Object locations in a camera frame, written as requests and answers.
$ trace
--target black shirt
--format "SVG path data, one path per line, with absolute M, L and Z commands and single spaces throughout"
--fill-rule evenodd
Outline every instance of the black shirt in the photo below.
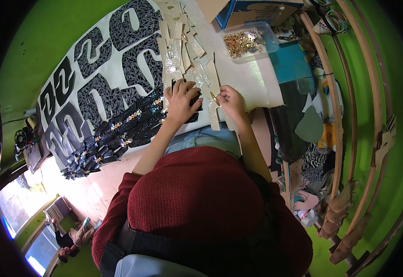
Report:
M 64 236 L 61 236 L 60 231 L 56 230 L 55 231 L 55 240 L 57 241 L 58 245 L 60 247 L 69 247 L 71 248 L 74 245 L 74 242 L 72 241 L 72 238 L 69 236 L 69 233 L 65 234 Z M 74 251 L 69 252 L 69 256 L 75 257 L 80 250 L 75 249 Z

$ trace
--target blue and brown cardboard box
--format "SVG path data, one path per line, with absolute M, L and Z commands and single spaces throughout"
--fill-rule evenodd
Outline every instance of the blue and brown cardboard box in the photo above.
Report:
M 206 21 L 220 28 L 265 21 L 278 26 L 303 6 L 303 0 L 196 0 Z

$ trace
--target red knit sweater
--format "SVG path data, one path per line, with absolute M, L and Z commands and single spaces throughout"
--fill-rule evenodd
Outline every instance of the red knit sweater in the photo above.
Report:
M 281 251 L 296 276 L 312 261 L 312 242 L 270 183 L 272 215 L 279 222 Z M 232 240 L 251 235 L 264 215 L 263 199 L 243 166 L 227 152 L 204 146 L 161 158 L 140 177 L 125 173 L 92 242 L 99 268 L 106 242 L 116 240 L 126 218 L 135 230 L 170 238 Z

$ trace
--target clear plastic container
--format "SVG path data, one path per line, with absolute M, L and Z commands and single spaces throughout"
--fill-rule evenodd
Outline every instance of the clear plastic container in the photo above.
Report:
M 269 24 L 264 21 L 226 28 L 221 32 L 221 37 L 228 51 L 228 56 L 233 61 L 259 58 L 264 54 L 279 50 L 279 40 Z

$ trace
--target window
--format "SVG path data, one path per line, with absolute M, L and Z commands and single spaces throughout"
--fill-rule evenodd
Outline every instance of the window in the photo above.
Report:
M 55 241 L 55 233 L 50 227 L 46 227 L 32 243 L 25 258 L 32 268 L 40 276 L 43 276 L 49 263 L 55 258 L 54 256 L 59 248 Z
M 3 223 L 12 238 L 50 200 L 40 178 L 35 178 L 36 174 L 26 171 L 0 191 L 0 206 L 5 216 Z

